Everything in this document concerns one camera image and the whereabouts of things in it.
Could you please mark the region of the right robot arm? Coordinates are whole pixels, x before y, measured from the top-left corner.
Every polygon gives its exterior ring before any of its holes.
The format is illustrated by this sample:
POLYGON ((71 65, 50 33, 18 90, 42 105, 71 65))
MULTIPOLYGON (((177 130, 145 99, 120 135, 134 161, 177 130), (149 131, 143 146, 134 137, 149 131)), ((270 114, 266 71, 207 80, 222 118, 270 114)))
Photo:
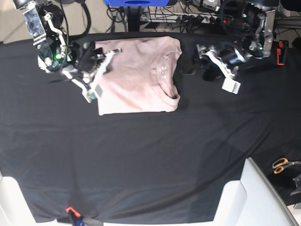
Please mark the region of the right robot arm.
POLYGON ((87 16, 87 28, 74 38, 63 28, 65 13, 62 6, 49 0, 15 0, 14 6, 23 11, 27 29, 38 53, 38 66, 46 73, 61 73, 82 90, 83 97, 91 103, 102 95, 100 79, 108 72, 113 57, 122 49, 103 51, 95 42, 79 45, 77 40, 88 34, 90 13, 84 1, 78 1, 87 16))

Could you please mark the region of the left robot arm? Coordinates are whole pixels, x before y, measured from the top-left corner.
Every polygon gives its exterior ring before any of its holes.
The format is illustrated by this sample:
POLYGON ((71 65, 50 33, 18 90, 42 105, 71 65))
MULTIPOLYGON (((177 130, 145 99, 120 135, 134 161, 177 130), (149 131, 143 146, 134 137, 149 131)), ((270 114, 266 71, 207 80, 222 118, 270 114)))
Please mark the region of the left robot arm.
POLYGON ((252 57, 263 59, 270 56, 274 40, 273 28, 278 6, 273 0, 223 0, 221 2, 220 22, 225 33, 235 37, 236 41, 223 41, 215 46, 196 46, 198 59, 219 68, 224 76, 222 89, 237 94, 240 82, 236 76, 241 64, 252 57), (240 28, 231 31, 226 19, 226 7, 235 4, 238 7, 240 28))

